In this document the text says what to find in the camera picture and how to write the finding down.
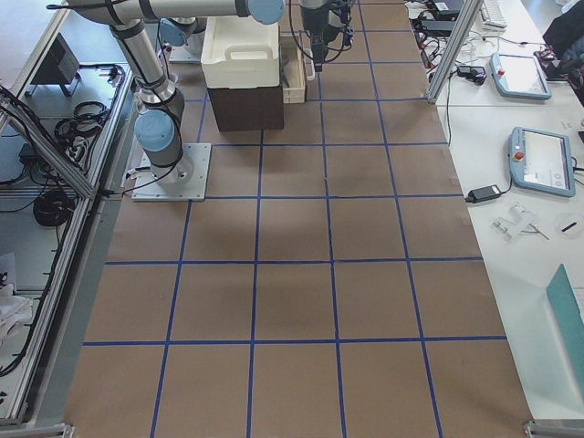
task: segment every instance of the white metal plate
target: white metal plate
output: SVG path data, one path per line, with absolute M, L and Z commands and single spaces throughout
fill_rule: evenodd
M 204 200 L 207 190 L 209 161 L 211 160 L 211 143 L 185 143 L 184 153 L 191 157 L 194 164 L 193 176 L 184 184 L 164 185 L 158 182 L 136 189 L 131 198 L 134 201 L 193 201 Z M 150 166 L 146 154 L 142 157 L 141 166 Z M 154 181 L 150 172 L 139 174 L 136 186 Z
M 194 55 L 193 53 L 189 52 L 185 47 L 173 47 L 171 52 L 171 57 L 169 58 L 169 62 L 176 62 L 178 63 L 200 63 L 201 62 L 201 55 L 199 54 Z

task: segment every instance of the gray floor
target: gray floor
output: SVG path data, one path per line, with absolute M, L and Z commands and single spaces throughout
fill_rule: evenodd
M 547 29 L 553 18 L 561 14 L 560 6 L 554 3 L 553 0 L 523 0 L 523 3 L 532 15 L 537 28 L 542 33 Z M 74 35 L 74 29 L 79 29 L 79 25 L 80 22 L 78 21 L 78 17 L 74 16 L 71 20 L 71 28 L 65 33 L 69 32 L 71 35 Z M 89 52 L 87 56 L 83 55 L 80 56 L 80 58 L 86 62 L 104 59 L 108 61 L 121 60 L 120 52 L 118 48 L 112 44 L 113 39 L 110 38 L 107 28 L 102 26 L 98 31 L 101 34 L 100 38 L 103 38 L 103 44 L 99 45 L 99 51 Z M 97 53 L 99 53 L 100 58 L 93 58 L 94 56 L 97 56 Z M 104 222 L 105 226 L 98 230 L 98 238 L 96 241 L 109 241 L 108 234 L 110 233 L 110 228 L 115 223 L 116 213 L 116 208 L 111 208 L 111 206 L 106 207 L 104 216 L 106 219 Z M 43 403 L 40 405 L 40 410 L 37 411 L 38 423 L 51 424 L 61 421 L 60 416 L 67 399 L 68 386 L 70 385 L 70 380 L 77 366 L 78 350 L 80 348 L 81 340 L 83 339 L 83 333 L 85 332 L 84 324 L 87 323 L 91 304 L 93 302 L 92 294 L 94 294 L 95 289 L 97 288 L 97 283 L 99 282 L 101 275 L 105 250 L 106 248 L 104 248 L 103 245 L 98 245 L 92 249 L 92 255 L 90 256 L 91 263 L 87 266 L 86 274 L 84 275 L 84 292 L 83 294 L 80 294 L 79 300 L 73 308 L 73 318 L 70 321 L 64 343 L 61 346 L 60 354 L 57 357 L 55 371 L 52 373 L 52 378 L 48 382 L 47 391 Z

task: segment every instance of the keyboard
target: keyboard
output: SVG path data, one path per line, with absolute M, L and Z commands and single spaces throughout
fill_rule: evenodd
M 487 29 L 505 29 L 507 22 L 501 14 L 498 0 L 483 0 L 481 5 L 483 27 Z

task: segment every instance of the white table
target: white table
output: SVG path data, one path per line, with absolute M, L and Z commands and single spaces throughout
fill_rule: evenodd
M 513 41 L 542 41 L 519 0 L 500 0 L 499 4 L 509 24 L 503 37 Z M 489 38 L 483 42 L 479 38 L 474 44 L 476 51 L 468 53 L 465 47 L 459 60 L 465 61 L 465 57 L 472 55 L 474 65 L 485 65 L 488 56 L 496 51 L 496 40 Z M 499 51 L 510 54 L 530 55 L 537 49 L 537 46 L 520 47 L 505 41 L 499 44 Z M 451 83 L 451 153 L 465 193 L 494 183 L 506 190 L 510 178 L 506 143 L 515 126 L 568 135 L 572 155 L 584 163 L 584 144 L 578 136 L 578 131 L 584 130 L 584 108 L 568 84 L 552 84 L 553 97 L 544 102 L 505 99 L 496 91 L 488 67 L 487 73 L 489 78 L 482 87 L 457 77 Z M 437 102 L 445 131 L 447 92 L 445 86 Z M 546 296 L 546 286 L 561 263 L 566 266 L 572 285 L 584 287 L 584 235 L 570 240 L 555 227 L 560 214 L 584 214 L 584 187 L 576 190 L 576 196 L 567 199 L 514 187 L 494 202 L 469 204 L 519 377 L 535 419 L 584 419 L 584 400 Z M 506 242 L 493 221 L 499 216 L 510 218 L 509 209 L 515 203 L 537 214 L 537 225 L 549 241 L 541 235 L 520 235 Z

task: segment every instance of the brown tile floor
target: brown tile floor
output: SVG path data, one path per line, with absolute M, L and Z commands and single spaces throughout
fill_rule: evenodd
M 66 410 L 80 438 L 523 436 L 403 6 L 353 16 L 280 131 L 219 132 L 201 70 L 177 68 L 208 199 L 122 201 Z

